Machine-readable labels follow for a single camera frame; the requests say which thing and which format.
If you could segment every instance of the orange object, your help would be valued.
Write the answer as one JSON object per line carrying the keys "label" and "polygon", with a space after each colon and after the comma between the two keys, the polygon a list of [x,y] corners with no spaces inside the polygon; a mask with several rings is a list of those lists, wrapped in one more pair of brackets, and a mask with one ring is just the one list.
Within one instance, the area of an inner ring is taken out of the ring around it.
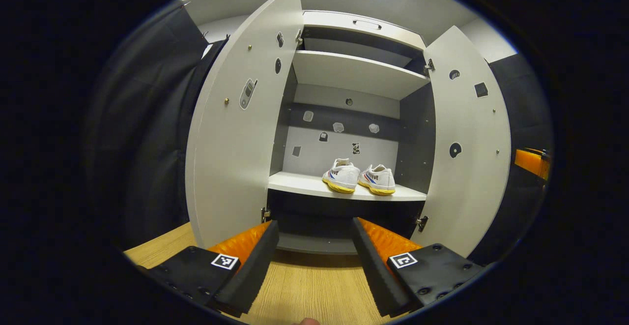
{"label": "orange object", "polygon": [[238,234],[237,236],[231,237],[223,242],[219,242],[207,250],[214,251],[214,253],[236,256],[240,259],[240,267],[242,267],[242,265],[247,262],[247,258],[251,255],[251,252],[258,244],[258,241],[267,230],[270,223],[270,221],[262,223]]}
{"label": "orange object", "polygon": [[533,152],[527,152],[525,150],[516,149],[515,164],[525,170],[530,171],[531,173],[537,175],[538,177],[541,177],[544,180],[548,180],[548,170],[550,168],[550,161],[548,161],[548,159],[545,159],[542,155],[535,154]]}
{"label": "orange object", "polygon": [[391,272],[391,275],[393,275],[393,272],[389,268],[389,265],[387,265],[389,257],[409,253],[410,251],[422,248],[421,245],[415,244],[411,242],[411,240],[389,231],[389,229],[385,229],[360,217],[358,217],[358,220],[367,232],[367,235],[369,235],[371,243],[378,252],[378,255],[380,255],[388,271]]}

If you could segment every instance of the sneaker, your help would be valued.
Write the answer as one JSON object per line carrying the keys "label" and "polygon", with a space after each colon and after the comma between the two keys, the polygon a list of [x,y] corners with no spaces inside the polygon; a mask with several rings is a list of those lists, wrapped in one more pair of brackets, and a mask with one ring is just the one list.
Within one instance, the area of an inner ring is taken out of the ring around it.
{"label": "sneaker", "polygon": [[336,159],[332,168],[323,174],[323,182],[337,192],[352,193],[356,190],[360,169],[356,168],[350,159]]}
{"label": "sneaker", "polygon": [[391,169],[387,169],[384,165],[380,164],[374,169],[371,165],[367,170],[360,173],[358,184],[364,186],[376,195],[391,195],[395,192],[395,180],[393,180],[393,173]]}

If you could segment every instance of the circular hole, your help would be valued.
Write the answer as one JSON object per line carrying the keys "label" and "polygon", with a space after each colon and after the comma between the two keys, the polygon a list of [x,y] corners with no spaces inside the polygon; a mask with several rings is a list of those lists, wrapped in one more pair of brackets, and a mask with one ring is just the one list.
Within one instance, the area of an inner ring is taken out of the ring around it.
{"label": "circular hole", "polygon": [[454,69],[452,70],[452,72],[450,72],[450,79],[454,80],[454,78],[458,78],[461,75],[461,73]]}
{"label": "circular hole", "polygon": [[207,288],[203,288],[203,287],[198,287],[198,291],[204,295],[212,295],[212,293],[210,293]]}

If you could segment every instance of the cabinet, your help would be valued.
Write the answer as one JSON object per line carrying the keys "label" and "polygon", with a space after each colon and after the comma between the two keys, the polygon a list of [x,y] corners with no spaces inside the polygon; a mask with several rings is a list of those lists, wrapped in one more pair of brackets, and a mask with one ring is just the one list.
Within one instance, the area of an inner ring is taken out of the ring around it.
{"label": "cabinet", "polygon": [[[456,27],[426,47],[381,20],[268,0],[230,36],[198,98],[191,225],[209,247],[268,211],[280,222],[278,247],[351,254],[348,223],[360,216],[467,256],[499,207],[510,148],[497,82]],[[329,190],[321,175],[337,157],[391,168],[396,193]]]}

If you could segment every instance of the cabinet handle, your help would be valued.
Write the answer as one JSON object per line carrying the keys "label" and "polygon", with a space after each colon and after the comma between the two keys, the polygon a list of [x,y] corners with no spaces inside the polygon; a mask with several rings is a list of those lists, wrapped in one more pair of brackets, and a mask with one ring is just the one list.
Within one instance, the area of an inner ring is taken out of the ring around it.
{"label": "cabinet handle", "polygon": [[368,21],[354,20],[353,23],[357,27],[370,28],[370,29],[374,29],[374,30],[381,30],[382,29],[382,25],[376,24],[376,23],[370,23]]}

